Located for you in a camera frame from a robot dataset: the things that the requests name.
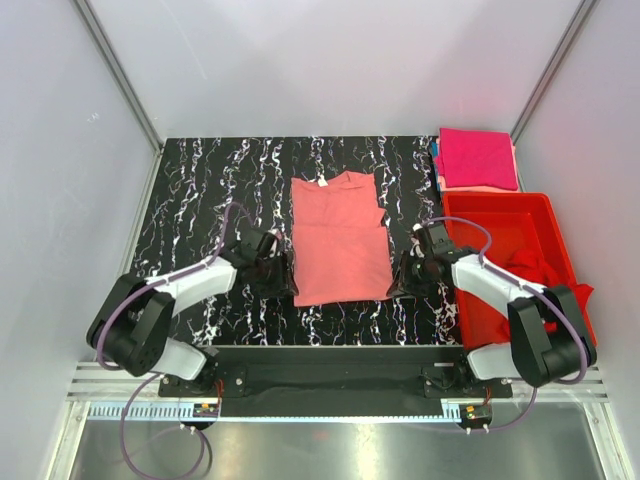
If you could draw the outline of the salmon pink t shirt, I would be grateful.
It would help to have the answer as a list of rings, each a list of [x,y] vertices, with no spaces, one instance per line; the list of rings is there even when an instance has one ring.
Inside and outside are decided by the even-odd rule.
[[[392,265],[375,177],[291,181],[296,307],[388,298]]]

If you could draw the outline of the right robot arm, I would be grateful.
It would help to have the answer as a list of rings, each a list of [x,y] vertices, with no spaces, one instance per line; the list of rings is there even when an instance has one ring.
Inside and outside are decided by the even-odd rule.
[[[491,233],[457,217],[485,236],[479,250],[458,247],[438,217],[412,229],[415,244],[402,253],[387,295],[419,297],[442,283],[468,293],[499,313],[509,327],[509,341],[468,348],[466,364],[454,371],[454,384],[466,396],[476,396],[490,380],[520,379],[533,388],[550,383],[574,385],[597,360],[596,348],[574,292],[525,280],[490,261]]]

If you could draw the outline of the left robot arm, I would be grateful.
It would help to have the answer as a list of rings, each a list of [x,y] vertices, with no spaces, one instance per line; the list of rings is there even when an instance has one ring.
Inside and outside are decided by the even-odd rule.
[[[169,274],[120,276],[86,333],[102,363],[133,377],[164,376],[164,396],[204,396],[222,389],[215,355],[170,337],[173,319],[236,284],[262,298],[293,297],[292,252],[273,231],[251,228],[239,240]]]

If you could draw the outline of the red t shirt in bin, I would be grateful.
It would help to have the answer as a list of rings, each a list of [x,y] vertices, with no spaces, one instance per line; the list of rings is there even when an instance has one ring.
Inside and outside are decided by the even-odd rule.
[[[494,254],[489,250],[488,258],[496,261],[501,268],[527,281],[548,287],[568,286],[576,297],[593,343],[598,344],[587,310],[594,288],[577,280],[571,259],[566,252],[553,260],[540,251],[532,249],[517,249],[506,256]]]

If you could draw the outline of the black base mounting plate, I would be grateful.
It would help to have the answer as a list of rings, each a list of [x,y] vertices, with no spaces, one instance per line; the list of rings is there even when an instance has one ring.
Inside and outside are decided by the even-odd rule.
[[[170,376],[165,398],[220,399],[223,418],[444,415],[443,402],[506,400],[505,379],[477,380],[459,346],[221,346],[193,387]]]

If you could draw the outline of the red plastic bin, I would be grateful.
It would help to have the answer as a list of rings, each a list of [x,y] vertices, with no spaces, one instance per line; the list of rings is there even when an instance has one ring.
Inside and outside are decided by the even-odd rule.
[[[538,250],[553,260],[564,252],[569,256],[551,202],[544,194],[453,192],[443,196],[443,207],[446,216],[472,221],[488,231],[492,244],[487,258],[489,250],[506,256],[517,249]],[[461,290],[456,292],[456,301],[465,347],[510,340],[508,321],[495,309]]]

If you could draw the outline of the blue folded t shirt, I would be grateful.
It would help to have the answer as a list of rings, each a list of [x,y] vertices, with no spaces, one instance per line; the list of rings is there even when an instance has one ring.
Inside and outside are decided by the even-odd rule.
[[[446,182],[444,181],[444,177],[442,176],[443,167],[442,162],[439,157],[439,140],[436,139],[430,143],[430,152],[433,161],[433,171],[434,176],[437,181],[437,189],[439,192],[446,186]]]

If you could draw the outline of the magenta folded t shirt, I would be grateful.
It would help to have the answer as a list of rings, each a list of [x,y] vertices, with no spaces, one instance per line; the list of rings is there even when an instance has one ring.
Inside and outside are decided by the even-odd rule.
[[[448,186],[516,189],[508,133],[441,128],[438,140]]]

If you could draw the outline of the left aluminium corner post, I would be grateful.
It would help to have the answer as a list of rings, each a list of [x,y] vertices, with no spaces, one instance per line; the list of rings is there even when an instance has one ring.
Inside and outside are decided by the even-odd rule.
[[[145,139],[155,155],[159,155],[164,145],[164,140],[158,134],[150,116],[137,95],[118,55],[112,45],[109,36],[100,21],[94,7],[87,0],[71,0],[71,5],[79,15],[79,18],[99,52],[112,80],[122,95],[130,113],[141,129]]]

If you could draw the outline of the aluminium corner post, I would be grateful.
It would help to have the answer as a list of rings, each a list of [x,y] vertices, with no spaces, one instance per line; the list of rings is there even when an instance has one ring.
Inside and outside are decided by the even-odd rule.
[[[130,113],[141,129],[145,139],[155,155],[159,155],[164,145],[164,140],[158,134],[150,116],[137,95],[118,55],[112,45],[109,36],[100,21],[94,7],[87,0],[71,0],[71,5],[79,15],[79,18],[99,52],[112,80],[122,95]]]
[[[599,3],[599,0],[581,0],[578,3],[511,129],[510,136],[514,144],[525,132]]]

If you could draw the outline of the right aluminium corner post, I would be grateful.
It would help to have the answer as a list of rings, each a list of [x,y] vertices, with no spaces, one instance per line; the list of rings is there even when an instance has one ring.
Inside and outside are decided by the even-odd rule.
[[[599,0],[581,0],[578,3],[511,129],[510,136],[514,144],[525,132],[599,3]]]

